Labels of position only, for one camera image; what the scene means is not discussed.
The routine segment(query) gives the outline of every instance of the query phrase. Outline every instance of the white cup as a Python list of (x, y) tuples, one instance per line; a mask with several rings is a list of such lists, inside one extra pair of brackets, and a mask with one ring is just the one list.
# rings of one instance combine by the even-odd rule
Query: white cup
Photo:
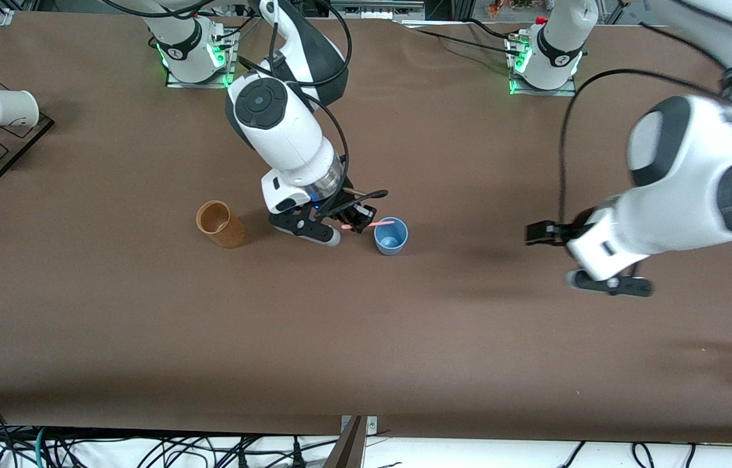
[(40, 108), (28, 91), (0, 89), (0, 127), (33, 127), (40, 121)]

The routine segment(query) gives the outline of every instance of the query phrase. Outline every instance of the blue cup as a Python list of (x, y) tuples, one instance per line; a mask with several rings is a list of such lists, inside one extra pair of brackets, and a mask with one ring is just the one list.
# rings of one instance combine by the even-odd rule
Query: blue cup
[(398, 255), (410, 237), (410, 230), (403, 221), (396, 217), (385, 217), (380, 222), (394, 221), (393, 224), (375, 226), (374, 243), (378, 246), (380, 253), (384, 255)]

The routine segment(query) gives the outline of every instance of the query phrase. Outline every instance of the pink straw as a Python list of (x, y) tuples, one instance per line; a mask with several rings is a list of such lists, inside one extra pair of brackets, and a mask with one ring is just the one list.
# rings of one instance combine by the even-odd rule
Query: pink straw
[[(380, 222), (373, 222), (372, 224), (368, 225), (367, 228), (372, 228), (373, 226), (386, 226), (387, 224), (395, 224), (394, 221), (380, 221)], [(340, 229), (351, 229), (352, 225), (350, 224), (343, 224), (340, 226)]]

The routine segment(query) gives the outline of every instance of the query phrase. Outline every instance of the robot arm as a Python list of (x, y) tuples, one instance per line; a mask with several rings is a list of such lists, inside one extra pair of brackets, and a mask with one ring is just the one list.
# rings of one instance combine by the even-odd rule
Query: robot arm
[(343, 95), (347, 62), (287, 0), (279, 6), (277, 0), (251, 0), (251, 7), (276, 24), (285, 45), (274, 51), (273, 64), (266, 58), (259, 70), (228, 88), (226, 116), (271, 166), (261, 181), (268, 221), (280, 231), (335, 246), (340, 234), (322, 224), (324, 217), (360, 233), (377, 213), (359, 202), (363, 193), (346, 175), (348, 155), (334, 151), (312, 115), (319, 104), (325, 108)]
[[(732, 68), (731, 2), (651, 0), (651, 7)], [(621, 272), (649, 255), (732, 241), (732, 104), (666, 99), (634, 126), (627, 164), (631, 190), (569, 225), (527, 226), (529, 245), (565, 245), (580, 264), (568, 276), (572, 287), (648, 296), (648, 281)]]
[[(178, 11), (194, 0), (115, 0), (121, 7), (145, 13)], [(224, 68), (224, 56), (215, 53), (215, 36), (224, 33), (221, 24), (191, 13), (167, 18), (143, 17), (157, 41), (167, 69), (183, 83), (201, 83)]]
[(547, 23), (527, 29), (530, 55), (516, 71), (535, 88), (562, 88), (577, 71), (597, 13), (595, 0), (557, 0)]
[[(326, 106), (343, 97), (348, 81), (348, 62), (333, 42), (312, 26), (291, 2), (250, 0), (250, 6), (269, 24), (276, 24), (279, 35), (285, 39), (285, 45), (274, 51), (275, 77), (300, 84), (302, 92), (319, 99)], [(268, 57), (259, 66), (271, 70)], [(322, 84), (308, 86), (301, 83)]]

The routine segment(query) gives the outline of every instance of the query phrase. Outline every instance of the orange cup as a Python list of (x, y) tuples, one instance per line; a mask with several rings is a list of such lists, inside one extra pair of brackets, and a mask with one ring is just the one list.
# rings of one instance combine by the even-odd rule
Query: orange cup
[(196, 213), (196, 225), (211, 240), (225, 249), (244, 244), (248, 232), (238, 216), (233, 216), (228, 205), (218, 200), (206, 202)]

